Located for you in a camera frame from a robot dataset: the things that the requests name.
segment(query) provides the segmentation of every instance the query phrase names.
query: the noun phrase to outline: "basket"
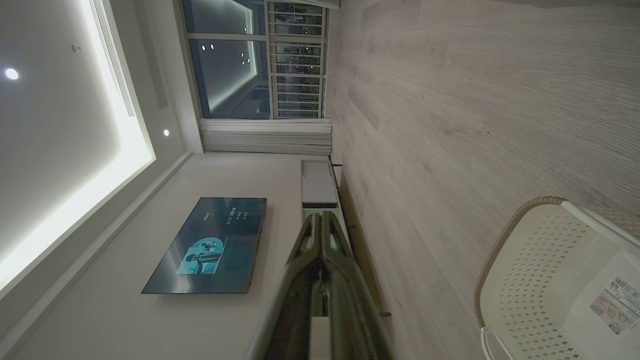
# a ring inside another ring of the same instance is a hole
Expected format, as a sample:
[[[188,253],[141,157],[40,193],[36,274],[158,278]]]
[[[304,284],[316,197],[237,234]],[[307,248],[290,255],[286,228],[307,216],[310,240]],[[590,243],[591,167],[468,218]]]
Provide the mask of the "basket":
[[[520,208],[476,289],[487,359],[640,359],[640,218],[557,197]]]

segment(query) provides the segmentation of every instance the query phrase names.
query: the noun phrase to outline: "recessed spotlight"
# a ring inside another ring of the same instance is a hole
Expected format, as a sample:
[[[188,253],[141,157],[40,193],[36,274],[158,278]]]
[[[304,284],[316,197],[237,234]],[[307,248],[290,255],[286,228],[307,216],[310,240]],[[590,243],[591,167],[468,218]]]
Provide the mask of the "recessed spotlight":
[[[11,80],[16,80],[18,78],[18,72],[12,68],[6,69],[4,71],[4,74],[6,75],[6,77],[10,78]]]

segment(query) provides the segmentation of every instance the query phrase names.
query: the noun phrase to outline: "television screen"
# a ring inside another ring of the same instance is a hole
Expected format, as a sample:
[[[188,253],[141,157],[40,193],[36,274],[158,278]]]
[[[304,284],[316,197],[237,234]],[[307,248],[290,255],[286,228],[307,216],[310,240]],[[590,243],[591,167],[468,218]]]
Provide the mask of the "television screen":
[[[266,204],[201,198],[142,293],[247,293]]]

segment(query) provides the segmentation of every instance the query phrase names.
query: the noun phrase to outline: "light wood floor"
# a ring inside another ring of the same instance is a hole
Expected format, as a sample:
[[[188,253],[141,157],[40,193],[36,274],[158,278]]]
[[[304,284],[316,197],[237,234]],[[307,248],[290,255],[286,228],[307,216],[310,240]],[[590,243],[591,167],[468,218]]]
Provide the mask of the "light wood floor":
[[[402,359],[482,359],[482,265],[525,201],[640,214],[640,3],[342,0],[333,160]]]

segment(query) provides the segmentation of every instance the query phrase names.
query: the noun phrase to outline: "label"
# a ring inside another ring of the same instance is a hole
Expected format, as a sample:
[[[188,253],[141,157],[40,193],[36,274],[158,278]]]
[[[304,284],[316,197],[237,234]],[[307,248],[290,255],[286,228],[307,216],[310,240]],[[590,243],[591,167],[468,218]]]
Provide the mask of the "label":
[[[620,335],[640,319],[640,291],[616,276],[589,308],[611,331]]]

